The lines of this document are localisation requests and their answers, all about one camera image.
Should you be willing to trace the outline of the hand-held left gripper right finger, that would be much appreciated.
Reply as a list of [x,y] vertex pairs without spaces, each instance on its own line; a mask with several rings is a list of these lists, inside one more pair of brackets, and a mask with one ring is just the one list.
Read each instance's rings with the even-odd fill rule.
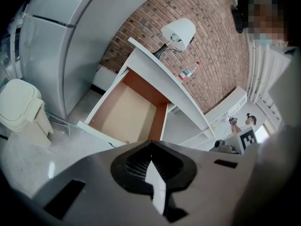
[[174,226],[232,226],[255,164],[243,155],[207,152],[159,141],[162,162],[177,175],[163,180],[151,154],[152,204]]

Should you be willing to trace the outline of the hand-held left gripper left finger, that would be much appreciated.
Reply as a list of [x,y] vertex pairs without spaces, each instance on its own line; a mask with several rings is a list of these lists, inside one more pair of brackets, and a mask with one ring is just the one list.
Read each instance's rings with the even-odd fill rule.
[[72,180],[85,185],[62,221],[74,226],[167,226],[148,195],[133,194],[111,175],[111,163],[137,147],[132,143],[86,156],[44,184],[33,200],[45,208]]

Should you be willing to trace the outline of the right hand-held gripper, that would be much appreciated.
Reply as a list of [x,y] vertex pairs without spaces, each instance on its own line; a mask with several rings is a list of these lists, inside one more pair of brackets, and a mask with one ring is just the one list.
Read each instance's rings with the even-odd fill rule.
[[247,126],[239,133],[232,133],[225,139],[216,140],[210,152],[243,155],[248,146],[256,143],[253,126]]

